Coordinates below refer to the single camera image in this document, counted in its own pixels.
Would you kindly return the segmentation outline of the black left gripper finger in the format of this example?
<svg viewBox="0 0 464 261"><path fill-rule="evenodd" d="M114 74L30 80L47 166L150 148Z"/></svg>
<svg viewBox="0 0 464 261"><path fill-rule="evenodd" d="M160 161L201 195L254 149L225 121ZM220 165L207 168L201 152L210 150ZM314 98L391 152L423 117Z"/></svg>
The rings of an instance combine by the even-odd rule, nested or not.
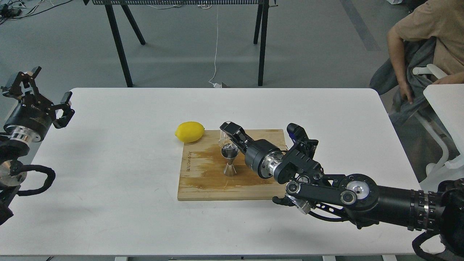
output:
<svg viewBox="0 0 464 261"><path fill-rule="evenodd" d="M7 81L6 86L1 87L2 95L8 98L16 99L18 102L22 101L23 92L22 88L33 88L33 99L35 102L40 102L40 93L36 86L35 79L40 73L42 67L37 66L30 72L18 72L13 74Z"/></svg>
<svg viewBox="0 0 464 261"><path fill-rule="evenodd" d="M60 104L53 105L52 106L52 111L57 111L57 110L62 110L63 114L61 115L60 118L53 120L53 126L57 129L64 128L68 125L70 122L71 118L74 116L74 109L71 109L71 96L72 92L68 91L63 95L63 98L60 102Z"/></svg>

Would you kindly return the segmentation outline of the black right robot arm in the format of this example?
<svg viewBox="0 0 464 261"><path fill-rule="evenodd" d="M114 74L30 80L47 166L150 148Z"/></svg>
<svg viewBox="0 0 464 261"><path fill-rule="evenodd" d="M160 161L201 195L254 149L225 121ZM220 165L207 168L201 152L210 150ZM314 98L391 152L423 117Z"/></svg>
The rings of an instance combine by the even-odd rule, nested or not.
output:
<svg viewBox="0 0 464 261"><path fill-rule="evenodd" d="M308 138L297 124L287 126L293 142L287 151L264 139L253 140L233 122L224 122L220 130L260 178L273 177L286 186L284 197L274 196L273 203L295 206L323 221L349 221L358 229L383 222L420 230L411 245L417 256L428 261L443 260L421 248L438 235L452 260L463 257L463 179L442 181L437 192L379 186L363 174L325 174L313 159L318 140Z"/></svg>

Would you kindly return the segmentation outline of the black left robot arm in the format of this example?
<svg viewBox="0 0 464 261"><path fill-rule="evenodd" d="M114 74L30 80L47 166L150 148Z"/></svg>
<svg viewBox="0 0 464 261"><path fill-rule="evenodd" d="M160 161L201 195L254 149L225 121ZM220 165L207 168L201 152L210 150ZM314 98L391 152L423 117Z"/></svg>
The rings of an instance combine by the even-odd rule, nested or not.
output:
<svg viewBox="0 0 464 261"><path fill-rule="evenodd" d="M17 106L5 121L0 146L0 223L13 216L9 205L15 196L38 195L48 190L56 178L53 169L41 165L24 165L18 159L26 156L30 144L42 141L51 125L60 129L68 125L75 111L71 108L72 92L63 95L59 104L54 104L40 94L35 79L41 71L37 66L30 72L12 75L2 95L16 99ZM44 184L33 190L20 190L28 171L46 174Z"/></svg>

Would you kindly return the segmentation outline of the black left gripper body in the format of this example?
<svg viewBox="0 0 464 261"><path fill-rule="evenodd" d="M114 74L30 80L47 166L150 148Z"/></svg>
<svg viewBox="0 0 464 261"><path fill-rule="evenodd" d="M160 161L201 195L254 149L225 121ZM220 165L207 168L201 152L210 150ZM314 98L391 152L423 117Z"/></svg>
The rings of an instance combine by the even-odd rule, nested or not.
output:
<svg viewBox="0 0 464 261"><path fill-rule="evenodd" d="M46 102L37 103L33 95L25 95L4 124L4 130L10 135L18 127L31 129L36 133L34 142L43 141L50 129L55 113L48 110Z"/></svg>

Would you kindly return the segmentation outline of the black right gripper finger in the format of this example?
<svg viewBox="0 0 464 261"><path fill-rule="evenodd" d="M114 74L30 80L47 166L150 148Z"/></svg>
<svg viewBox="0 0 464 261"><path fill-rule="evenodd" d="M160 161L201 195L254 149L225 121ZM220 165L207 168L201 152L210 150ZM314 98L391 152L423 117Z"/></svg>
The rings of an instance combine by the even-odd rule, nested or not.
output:
<svg viewBox="0 0 464 261"><path fill-rule="evenodd" d="M251 151L257 154L258 149L256 142L246 134L245 130L235 124L234 122L224 122L219 129L229 137L229 139L238 147L238 149L245 155L248 148L251 148Z"/></svg>

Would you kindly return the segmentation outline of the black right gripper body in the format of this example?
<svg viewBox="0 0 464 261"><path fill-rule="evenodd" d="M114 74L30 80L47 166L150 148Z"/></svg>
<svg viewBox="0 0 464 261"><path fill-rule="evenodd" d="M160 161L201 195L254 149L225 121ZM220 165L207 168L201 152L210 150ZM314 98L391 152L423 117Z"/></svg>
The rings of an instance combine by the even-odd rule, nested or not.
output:
<svg viewBox="0 0 464 261"><path fill-rule="evenodd" d="M277 179L276 169L283 162L284 151L265 139L250 141L245 152L245 164L260 178Z"/></svg>

